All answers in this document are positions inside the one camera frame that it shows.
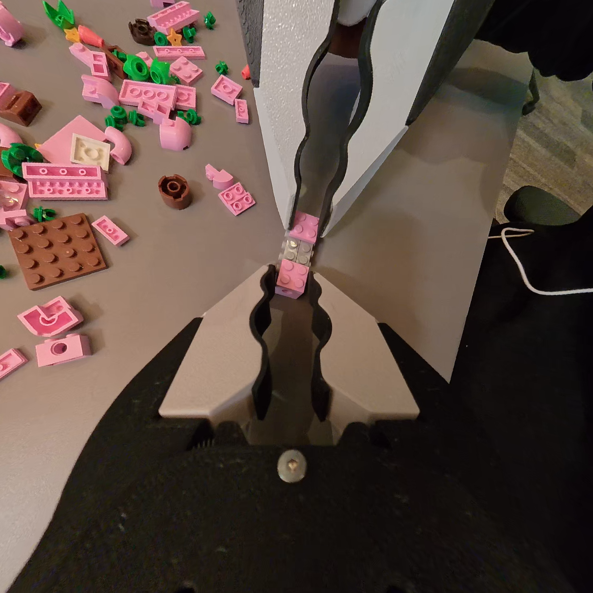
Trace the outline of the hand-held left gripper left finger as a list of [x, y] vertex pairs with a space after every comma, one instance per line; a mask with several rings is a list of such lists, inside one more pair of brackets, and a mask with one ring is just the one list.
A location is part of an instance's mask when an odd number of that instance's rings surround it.
[[247, 424], [265, 418], [271, 368], [263, 334], [271, 323], [273, 265], [262, 266], [207, 310], [159, 414]]

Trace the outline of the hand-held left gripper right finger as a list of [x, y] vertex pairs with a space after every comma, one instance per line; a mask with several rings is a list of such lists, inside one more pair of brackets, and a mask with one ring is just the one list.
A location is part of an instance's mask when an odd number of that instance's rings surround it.
[[321, 274], [309, 280], [314, 352], [311, 395], [319, 421], [333, 431], [350, 423], [415, 419], [419, 414], [375, 318]]

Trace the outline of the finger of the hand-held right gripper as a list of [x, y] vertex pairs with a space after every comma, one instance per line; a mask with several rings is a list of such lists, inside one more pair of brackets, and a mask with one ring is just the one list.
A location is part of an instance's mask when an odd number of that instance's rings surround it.
[[360, 98], [322, 203], [322, 234], [352, 206], [407, 130], [453, 1], [377, 1], [364, 27]]
[[336, 24], [339, 1], [264, 1], [259, 86], [254, 89], [273, 195], [284, 227], [300, 192], [308, 135], [305, 90]]

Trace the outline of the pink corner plate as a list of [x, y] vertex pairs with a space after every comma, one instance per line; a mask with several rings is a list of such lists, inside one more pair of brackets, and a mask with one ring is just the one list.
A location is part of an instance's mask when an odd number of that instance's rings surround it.
[[247, 101], [240, 97], [242, 86], [226, 77], [220, 75], [211, 87], [211, 93], [215, 97], [232, 105], [235, 109], [235, 118], [238, 123], [248, 124], [250, 121]]

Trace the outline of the pink and grey brick assembly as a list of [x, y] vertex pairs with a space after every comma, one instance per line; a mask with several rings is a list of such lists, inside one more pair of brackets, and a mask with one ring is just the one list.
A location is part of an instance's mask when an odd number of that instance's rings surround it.
[[[289, 231], [286, 232], [285, 238], [292, 237], [292, 238], [297, 238], [299, 240], [307, 241], [309, 243], [314, 244], [314, 249], [315, 249], [315, 245], [316, 245], [317, 238], [318, 238], [318, 232], [319, 232], [319, 219], [317, 217], [314, 217], [307, 213], [297, 211], [295, 214], [295, 217], [294, 217], [293, 226], [291, 227], [291, 229]], [[282, 260], [280, 259], [280, 255], [279, 255], [279, 261], [276, 266], [276, 269], [277, 269], [276, 280], [278, 278], [278, 272], [280, 269], [281, 261]]]

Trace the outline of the person's right forearm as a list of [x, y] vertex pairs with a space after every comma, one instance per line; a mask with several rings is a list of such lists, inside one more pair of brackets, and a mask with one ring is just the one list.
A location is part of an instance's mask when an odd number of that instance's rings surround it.
[[495, 1], [475, 38], [528, 53], [544, 77], [592, 73], [592, 1]]

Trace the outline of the brown round toy brick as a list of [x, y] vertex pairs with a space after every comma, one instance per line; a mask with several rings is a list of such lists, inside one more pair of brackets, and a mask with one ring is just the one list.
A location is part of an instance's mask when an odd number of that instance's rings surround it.
[[188, 181], [181, 175], [164, 175], [158, 181], [159, 194], [163, 202], [176, 210], [183, 210], [191, 204]]

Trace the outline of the dark brown small round piece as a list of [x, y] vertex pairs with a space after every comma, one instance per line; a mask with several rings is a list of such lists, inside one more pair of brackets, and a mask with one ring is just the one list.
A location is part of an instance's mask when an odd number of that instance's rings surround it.
[[146, 19], [136, 19], [128, 23], [130, 34], [134, 41], [144, 46], [153, 46], [156, 28]]

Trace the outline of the brown studded plate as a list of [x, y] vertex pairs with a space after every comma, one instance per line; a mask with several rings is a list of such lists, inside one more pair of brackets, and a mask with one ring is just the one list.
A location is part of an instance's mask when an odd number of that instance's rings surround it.
[[84, 213], [20, 226], [8, 236], [31, 291], [108, 268]]

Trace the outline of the cream square toy plate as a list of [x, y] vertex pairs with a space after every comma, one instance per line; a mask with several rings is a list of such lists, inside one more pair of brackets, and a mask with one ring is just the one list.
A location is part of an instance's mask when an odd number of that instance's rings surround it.
[[70, 161], [74, 164], [100, 166], [109, 171], [111, 145], [77, 133], [72, 134]]

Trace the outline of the pile of pink toy bricks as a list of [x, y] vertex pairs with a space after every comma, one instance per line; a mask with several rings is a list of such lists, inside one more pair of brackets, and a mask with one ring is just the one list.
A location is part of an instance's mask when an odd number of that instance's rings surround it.
[[38, 233], [1, 231], [1, 354], [18, 349], [28, 362], [1, 379], [1, 396], [65, 394], [118, 388], [192, 318], [246, 279], [266, 259], [268, 208], [256, 163], [259, 131], [235, 122], [235, 110], [211, 94], [215, 63], [246, 63], [235, 1], [189, 1], [216, 23], [198, 27], [206, 60], [196, 88], [200, 125], [189, 147], [165, 149], [160, 126], [126, 124], [121, 164], [103, 146], [82, 139], [72, 162], [74, 135], [93, 139], [110, 110], [82, 93], [122, 80], [98, 78], [80, 57], [99, 49], [72, 44], [47, 17], [41, 1], [5, 1], [26, 26], [26, 44], [1, 45], [1, 82], [32, 93], [41, 104], [29, 127], [14, 125], [24, 144], [46, 152], [25, 161], [31, 217], [56, 216]]

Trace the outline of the brown rectangular toy brick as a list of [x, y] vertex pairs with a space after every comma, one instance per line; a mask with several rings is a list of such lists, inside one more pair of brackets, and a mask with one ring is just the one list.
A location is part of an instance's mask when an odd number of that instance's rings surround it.
[[33, 122], [41, 109], [39, 100], [29, 91], [16, 91], [1, 97], [1, 118], [25, 127]]

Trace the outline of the small brown frame piece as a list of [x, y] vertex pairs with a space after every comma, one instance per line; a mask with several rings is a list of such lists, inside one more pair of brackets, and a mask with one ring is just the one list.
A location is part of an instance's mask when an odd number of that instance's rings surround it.
[[103, 45], [100, 49], [106, 55], [109, 71], [121, 79], [126, 79], [128, 76], [123, 66], [127, 60], [127, 54], [120, 47], [109, 44]]

